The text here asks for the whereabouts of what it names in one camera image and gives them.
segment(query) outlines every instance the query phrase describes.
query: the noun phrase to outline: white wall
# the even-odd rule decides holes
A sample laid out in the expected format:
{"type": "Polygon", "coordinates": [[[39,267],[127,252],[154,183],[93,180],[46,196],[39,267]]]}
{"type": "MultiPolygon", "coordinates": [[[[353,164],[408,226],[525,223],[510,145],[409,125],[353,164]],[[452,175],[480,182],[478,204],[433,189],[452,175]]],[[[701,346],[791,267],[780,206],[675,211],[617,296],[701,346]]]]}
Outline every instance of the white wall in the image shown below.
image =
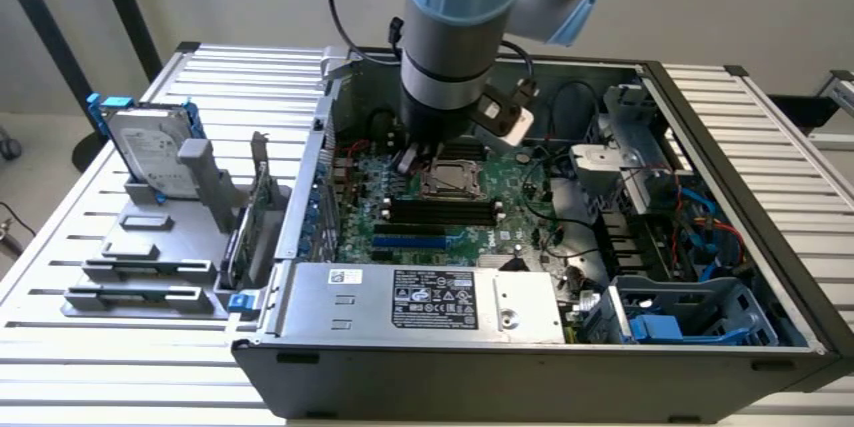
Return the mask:
{"type": "MultiPolygon", "coordinates": [[[[97,90],[147,84],[110,0],[47,0],[97,90]]],[[[326,0],[139,0],[162,56],[181,40],[324,46],[340,42],[326,0]]],[[[74,113],[77,105],[15,0],[0,0],[0,110],[74,113]]],[[[404,0],[340,0],[352,36],[385,42],[404,0]]],[[[534,52],[743,64],[767,90],[808,93],[854,68],[852,0],[601,0],[577,46],[534,52]]]]}

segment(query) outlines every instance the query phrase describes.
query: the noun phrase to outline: power supply label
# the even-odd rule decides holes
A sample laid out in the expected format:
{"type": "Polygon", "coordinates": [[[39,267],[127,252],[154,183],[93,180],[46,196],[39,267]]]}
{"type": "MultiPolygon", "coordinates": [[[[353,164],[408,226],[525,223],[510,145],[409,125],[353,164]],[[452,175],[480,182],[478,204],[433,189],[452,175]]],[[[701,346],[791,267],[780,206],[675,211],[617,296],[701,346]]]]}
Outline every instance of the power supply label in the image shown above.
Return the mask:
{"type": "Polygon", "coordinates": [[[400,329],[478,329],[474,272],[396,270],[393,294],[400,329]]]}

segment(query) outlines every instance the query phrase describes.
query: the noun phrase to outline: green circuit board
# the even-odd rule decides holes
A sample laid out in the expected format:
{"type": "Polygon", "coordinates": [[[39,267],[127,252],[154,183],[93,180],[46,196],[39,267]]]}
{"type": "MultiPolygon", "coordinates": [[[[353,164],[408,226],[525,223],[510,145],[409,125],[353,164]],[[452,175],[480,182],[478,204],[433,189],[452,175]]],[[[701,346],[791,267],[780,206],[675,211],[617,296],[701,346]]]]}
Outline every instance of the green circuit board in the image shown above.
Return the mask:
{"type": "MultiPolygon", "coordinates": [[[[390,156],[366,154],[358,160],[358,171],[353,173],[352,185],[341,195],[342,230],[338,262],[474,266],[485,254],[513,254],[516,245],[522,246],[525,254],[534,254],[534,230],[540,228],[541,236],[545,238],[548,227],[552,227],[548,221],[529,212],[524,203],[522,182],[532,166],[516,160],[516,153],[497,155],[492,152],[488,160],[478,162],[480,199],[497,199],[502,202],[506,218],[498,225],[445,226],[449,237],[446,249],[376,248],[374,226],[386,223],[381,216],[384,199],[426,198],[421,193],[422,176],[426,174],[417,173],[408,178],[396,174],[390,165],[390,156]],[[377,250],[392,251],[393,260],[373,260],[372,254],[377,250]]],[[[533,182],[540,187],[541,180],[533,182]]],[[[552,202],[540,201],[541,194],[542,191],[538,191],[534,195],[532,207],[544,214],[554,215],[552,202]]]]}

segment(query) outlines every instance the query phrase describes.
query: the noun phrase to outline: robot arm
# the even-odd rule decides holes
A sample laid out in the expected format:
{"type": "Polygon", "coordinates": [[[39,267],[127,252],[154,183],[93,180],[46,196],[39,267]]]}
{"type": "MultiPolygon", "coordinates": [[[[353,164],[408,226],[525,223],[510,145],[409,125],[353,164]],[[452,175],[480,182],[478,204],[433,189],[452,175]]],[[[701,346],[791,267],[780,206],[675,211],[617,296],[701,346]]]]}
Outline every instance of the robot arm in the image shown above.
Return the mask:
{"type": "Polygon", "coordinates": [[[594,2],[408,0],[402,115],[414,142],[436,145],[466,133],[474,123],[488,144],[518,144],[534,117],[488,84],[502,37],[510,32],[570,45],[594,2]]]}

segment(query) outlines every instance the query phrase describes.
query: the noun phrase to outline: blue ram slot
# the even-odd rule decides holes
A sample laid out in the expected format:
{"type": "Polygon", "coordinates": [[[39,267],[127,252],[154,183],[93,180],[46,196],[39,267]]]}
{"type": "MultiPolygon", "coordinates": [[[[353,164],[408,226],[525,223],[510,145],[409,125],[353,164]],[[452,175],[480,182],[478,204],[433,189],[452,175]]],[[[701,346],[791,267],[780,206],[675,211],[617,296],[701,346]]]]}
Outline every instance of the blue ram slot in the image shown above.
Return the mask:
{"type": "Polygon", "coordinates": [[[446,242],[445,237],[374,237],[374,247],[445,250],[446,242]]]}

